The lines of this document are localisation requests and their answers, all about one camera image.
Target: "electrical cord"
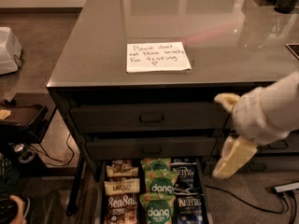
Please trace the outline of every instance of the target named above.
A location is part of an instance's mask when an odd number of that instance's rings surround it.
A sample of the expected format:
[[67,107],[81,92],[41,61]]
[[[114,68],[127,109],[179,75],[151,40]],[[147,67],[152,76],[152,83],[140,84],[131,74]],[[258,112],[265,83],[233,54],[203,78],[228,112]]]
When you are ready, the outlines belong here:
[[[74,159],[75,152],[74,152],[74,150],[72,149],[72,147],[69,146],[69,144],[68,144],[68,141],[69,141],[70,136],[71,136],[71,134],[69,134],[69,135],[67,136],[67,138],[66,138],[66,145],[67,145],[68,149],[72,152],[72,156],[71,156],[71,158],[69,159],[69,161],[68,161],[67,163],[65,163],[65,164],[60,164],[60,165],[58,165],[58,164],[54,164],[54,163],[46,163],[46,162],[45,162],[46,165],[51,165],[51,166],[55,166],[55,167],[65,167],[65,166],[67,166],[67,165]],[[28,148],[31,149],[31,150],[36,151],[37,154],[39,154],[39,153],[43,154],[44,156],[46,156],[47,158],[49,158],[49,159],[51,159],[51,160],[53,160],[53,161],[57,161],[57,162],[61,162],[61,163],[64,162],[64,161],[62,161],[62,160],[54,159],[53,157],[51,157],[51,156],[48,154],[48,152],[45,150],[45,148],[42,147],[41,144],[40,144],[40,147],[42,148],[43,152],[40,151],[40,150],[38,150],[36,147],[33,147],[33,146],[30,146],[30,147],[28,147]]]
[[231,191],[228,191],[228,190],[225,190],[225,189],[220,189],[220,188],[216,188],[216,187],[213,187],[213,186],[209,186],[209,185],[205,185],[207,188],[209,189],[215,189],[215,190],[219,190],[219,191],[223,191],[231,196],[233,196],[234,198],[238,199],[240,202],[254,208],[254,209],[257,209],[259,211],[263,211],[263,212],[266,212],[266,213],[273,213],[273,214],[286,214],[288,211],[289,211],[289,204],[286,200],[286,197],[283,195],[282,193],[282,196],[280,196],[283,200],[283,202],[286,204],[286,208],[285,210],[282,210],[282,211],[274,211],[274,210],[269,210],[269,209],[265,209],[265,208],[262,208],[262,207],[259,207],[259,206],[256,206],[256,205],[253,205],[251,203],[248,203],[247,201],[239,198],[238,196],[236,196],[235,194],[233,194]]
[[209,154],[209,161],[211,161],[211,159],[212,159],[213,152],[215,150],[216,145],[218,144],[218,138],[220,138],[222,136],[222,134],[224,132],[224,129],[225,129],[225,126],[226,126],[226,124],[227,124],[230,117],[231,117],[231,114],[228,114],[225,121],[224,121],[224,123],[223,123],[223,125],[222,125],[221,133],[215,137],[215,144],[214,144],[214,146],[213,146],[213,148],[212,148],[212,150]]

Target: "drawer handle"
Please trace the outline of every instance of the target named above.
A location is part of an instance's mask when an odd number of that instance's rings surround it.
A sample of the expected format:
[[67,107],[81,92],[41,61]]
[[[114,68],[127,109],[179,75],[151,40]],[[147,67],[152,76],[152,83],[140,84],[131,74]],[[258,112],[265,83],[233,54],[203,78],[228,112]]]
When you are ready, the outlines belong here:
[[162,154],[162,149],[159,147],[156,150],[144,150],[141,148],[141,153],[143,155],[154,155],[154,154]]
[[267,171],[267,167],[264,163],[252,163],[249,168],[253,172]]
[[151,123],[163,123],[164,122],[164,114],[160,112],[149,112],[143,113],[139,116],[140,123],[143,124],[151,124]]
[[268,145],[268,147],[269,147],[269,149],[287,149],[287,148],[289,148],[289,145],[286,141],[283,141],[282,146],[276,146],[274,143],[274,144]]

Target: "black cable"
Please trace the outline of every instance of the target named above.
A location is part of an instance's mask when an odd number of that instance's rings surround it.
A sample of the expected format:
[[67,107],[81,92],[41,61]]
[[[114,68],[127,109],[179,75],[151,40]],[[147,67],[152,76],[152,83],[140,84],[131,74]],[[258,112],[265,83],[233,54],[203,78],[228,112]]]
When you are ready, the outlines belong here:
[[222,134],[224,132],[224,129],[225,129],[225,126],[226,126],[226,124],[227,124],[227,122],[228,122],[228,120],[229,120],[230,117],[231,117],[231,114],[228,114],[228,116],[226,117],[226,119],[225,119],[225,121],[224,121],[224,123],[222,125],[221,133],[215,137],[215,144],[214,144],[214,146],[213,146],[213,148],[212,148],[212,150],[211,150],[211,152],[209,154],[209,161],[211,161],[211,159],[212,159],[212,155],[213,155],[214,149],[215,149],[216,145],[218,144],[218,138],[220,138],[222,136]]
[[41,153],[42,155],[46,156],[47,158],[49,158],[49,159],[51,159],[51,160],[53,160],[53,161],[63,162],[62,160],[54,159],[53,157],[51,157],[51,156],[47,153],[47,151],[46,151],[41,145],[40,145],[40,147],[43,149],[43,152],[40,151],[40,150],[38,150],[38,149],[37,149],[36,147],[34,147],[34,146],[29,146],[28,149],[35,151],[37,154],[40,154],[40,153]]
[[69,146],[69,144],[68,144],[68,140],[69,140],[70,136],[71,136],[71,133],[66,138],[66,145],[67,145],[68,149],[71,150],[71,152],[72,152],[72,157],[69,159],[69,161],[67,163],[65,163],[65,164],[62,164],[62,165],[56,165],[56,164],[53,164],[53,163],[45,163],[45,164],[52,165],[52,166],[55,166],[55,167],[65,167],[65,166],[67,166],[73,160],[73,158],[75,156],[75,152],[72,149],[72,147]]
[[296,217],[297,217],[297,200],[296,200],[295,193],[292,190],[287,191],[287,193],[289,194],[290,197],[292,197],[293,202],[294,202],[294,213],[293,213],[292,221],[291,221],[291,224],[294,224]]
[[[71,136],[71,134],[69,134],[69,135],[67,136],[67,138],[66,138],[66,145],[67,145],[68,149],[70,149],[71,152],[72,152],[72,157],[69,159],[69,161],[68,161],[67,163],[65,163],[65,164],[61,164],[61,165],[57,165],[57,164],[54,164],[54,163],[47,163],[47,162],[45,162],[46,165],[51,165],[51,166],[55,166],[55,167],[65,167],[65,166],[67,166],[67,165],[74,159],[75,152],[74,152],[74,150],[72,149],[72,147],[69,146],[69,144],[68,144],[68,140],[69,140],[70,136]],[[45,155],[47,158],[49,158],[49,159],[51,159],[51,160],[53,160],[53,161],[63,162],[62,160],[57,160],[57,159],[54,159],[53,157],[51,157],[51,156],[48,154],[48,152],[45,150],[45,148],[42,147],[41,144],[40,144],[40,147],[43,149],[43,152],[40,151],[40,150],[38,150],[36,147],[33,147],[33,146],[30,146],[30,147],[28,147],[28,148],[31,149],[31,150],[35,150],[35,151],[37,152],[37,154],[38,154],[38,153],[41,153],[41,154]]]
[[231,196],[233,196],[234,198],[238,199],[240,202],[254,208],[254,209],[257,209],[259,211],[263,211],[263,212],[266,212],[266,213],[273,213],[273,214],[286,214],[288,211],[289,211],[289,204],[285,198],[285,196],[282,196],[282,200],[283,202],[286,204],[287,208],[284,210],[284,211],[273,211],[273,210],[269,210],[269,209],[264,209],[262,207],[259,207],[259,206],[256,206],[256,205],[253,205],[251,203],[248,203],[247,201],[239,198],[238,196],[236,196],[235,194],[233,194],[232,192],[228,191],[228,190],[225,190],[225,189],[220,189],[220,188],[216,188],[216,187],[213,187],[213,186],[209,186],[209,185],[205,185],[207,188],[210,188],[210,189],[215,189],[215,190],[219,190],[219,191],[223,191]]

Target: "snack bag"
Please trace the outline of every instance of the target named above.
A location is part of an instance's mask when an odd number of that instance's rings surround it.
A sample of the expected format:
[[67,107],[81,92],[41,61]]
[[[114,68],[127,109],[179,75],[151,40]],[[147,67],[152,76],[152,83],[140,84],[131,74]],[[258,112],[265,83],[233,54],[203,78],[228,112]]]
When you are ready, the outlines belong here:
[[177,196],[175,207],[178,224],[204,224],[202,196]]
[[196,165],[196,160],[195,158],[173,158],[171,166],[182,165],[182,164]]
[[171,224],[174,215],[174,195],[147,192],[140,195],[148,224]]
[[194,189],[195,165],[172,165],[172,170],[178,173],[178,180],[174,185],[176,192],[184,192]]
[[130,169],[135,166],[133,160],[113,160],[111,166],[116,169]]
[[170,158],[162,158],[162,159],[152,159],[152,158],[144,158],[141,161],[142,169],[146,170],[170,170],[171,167],[171,159]]
[[128,179],[136,178],[134,176],[113,176],[110,177],[107,181],[109,182],[123,182]]
[[128,177],[128,176],[135,176],[138,177],[138,167],[131,167],[129,169],[118,169],[115,167],[108,166],[106,167],[107,177]]
[[168,170],[152,170],[145,172],[146,192],[162,192],[167,195],[174,194],[174,185],[178,173]]
[[138,224],[139,178],[105,182],[107,213],[105,224]]

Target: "drawer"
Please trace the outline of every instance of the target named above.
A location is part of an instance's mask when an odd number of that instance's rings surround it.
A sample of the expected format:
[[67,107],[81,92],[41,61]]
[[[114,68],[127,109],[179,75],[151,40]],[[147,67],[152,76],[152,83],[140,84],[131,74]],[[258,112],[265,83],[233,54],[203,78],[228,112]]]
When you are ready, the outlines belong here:
[[70,115],[80,133],[220,129],[228,116],[209,102],[86,105]]
[[284,172],[299,171],[299,156],[253,157],[241,171],[245,172]]
[[299,132],[290,133],[290,135],[281,141],[259,147],[259,154],[299,154]]
[[[209,159],[203,163],[205,175],[212,175],[218,160]],[[287,172],[299,171],[299,155],[294,156],[255,156],[238,173],[243,172]]]
[[216,144],[209,137],[94,139],[86,149],[94,161],[146,157],[209,156]]
[[[105,194],[105,187],[104,187],[104,181],[107,180],[106,177],[106,165],[107,162],[103,161],[102,166],[101,166],[101,174],[99,178],[99,183],[98,183],[98,195],[97,195],[97,204],[96,204],[96,211],[95,211],[95,219],[94,219],[94,224],[103,224],[104,219],[105,219],[105,214],[107,211],[107,197]],[[144,184],[144,176],[142,175],[143,171],[140,170],[140,188],[141,192],[145,192],[145,184]],[[199,187],[202,190],[202,195],[203,195],[203,201],[202,201],[202,211],[203,211],[203,219],[205,221],[205,224],[212,224],[212,216],[209,211],[208,203],[206,200],[206,190],[205,186],[203,183],[203,176],[202,176],[202,171],[200,167],[200,161],[196,159],[196,172],[194,175],[194,181],[195,185]],[[145,212],[141,204],[139,205],[139,223],[144,223],[146,224],[146,217],[145,217]],[[173,217],[173,224],[176,224],[176,217]]]

